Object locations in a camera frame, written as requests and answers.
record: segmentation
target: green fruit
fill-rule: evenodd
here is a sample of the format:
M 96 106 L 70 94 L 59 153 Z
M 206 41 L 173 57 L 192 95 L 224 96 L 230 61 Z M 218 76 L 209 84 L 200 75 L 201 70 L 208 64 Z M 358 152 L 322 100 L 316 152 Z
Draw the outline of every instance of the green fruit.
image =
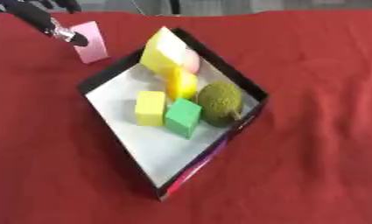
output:
M 197 102 L 202 107 L 202 119 L 216 127 L 231 124 L 242 113 L 242 92 L 229 82 L 217 81 L 205 86 Z

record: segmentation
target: black box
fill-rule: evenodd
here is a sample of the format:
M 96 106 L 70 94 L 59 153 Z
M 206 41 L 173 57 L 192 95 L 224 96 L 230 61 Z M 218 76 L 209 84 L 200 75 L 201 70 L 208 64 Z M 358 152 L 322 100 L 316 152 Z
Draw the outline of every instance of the black box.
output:
M 191 34 L 179 28 L 172 31 L 202 58 L 199 89 L 211 81 L 231 81 L 242 89 L 245 106 L 241 120 L 224 129 L 200 122 L 190 140 L 165 128 L 137 126 L 133 114 L 137 91 L 165 90 L 158 76 L 138 63 L 143 49 L 120 59 L 79 85 L 79 90 L 151 182 L 160 200 L 186 182 L 249 125 L 268 99 L 268 94 L 259 86 Z

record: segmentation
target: toy fruit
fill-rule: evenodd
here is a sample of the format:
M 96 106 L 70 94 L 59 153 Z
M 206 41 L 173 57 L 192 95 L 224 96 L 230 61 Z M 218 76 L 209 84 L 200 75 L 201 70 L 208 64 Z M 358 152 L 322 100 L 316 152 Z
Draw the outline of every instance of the toy fruit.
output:
M 196 75 L 187 72 L 182 67 L 173 70 L 168 76 L 166 91 L 169 98 L 175 102 L 178 98 L 191 99 L 195 96 L 198 87 Z
M 191 49 L 184 52 L 183 63 L 181 65 L 185 70 L 192 74 L 197 74 L 200 70 L 200 56 Z
M 207 123 L 223 127 L 240 119 L 242 92 L 229 82 L 217 81 L 205 86 L 197 96 L 201 117 Z

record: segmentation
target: gray floor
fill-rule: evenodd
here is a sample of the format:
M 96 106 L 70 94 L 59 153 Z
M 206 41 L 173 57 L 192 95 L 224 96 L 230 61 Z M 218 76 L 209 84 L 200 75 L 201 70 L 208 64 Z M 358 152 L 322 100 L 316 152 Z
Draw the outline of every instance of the gray floor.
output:
M 85 11 L 169 15 L 168 0 L 78 0 Z M 372 0 L 180 0 L 183 16 L 220 16 L 271 10 L 372 9 Z

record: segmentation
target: green cube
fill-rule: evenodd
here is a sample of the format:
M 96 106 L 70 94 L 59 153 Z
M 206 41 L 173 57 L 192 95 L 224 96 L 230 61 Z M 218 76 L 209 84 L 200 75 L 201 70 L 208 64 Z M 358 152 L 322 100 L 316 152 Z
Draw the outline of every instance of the green cube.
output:
M 167 129 L 190 138 L 195 130 L 202 107 L 183 98 L 178 98 L 165 115 Z

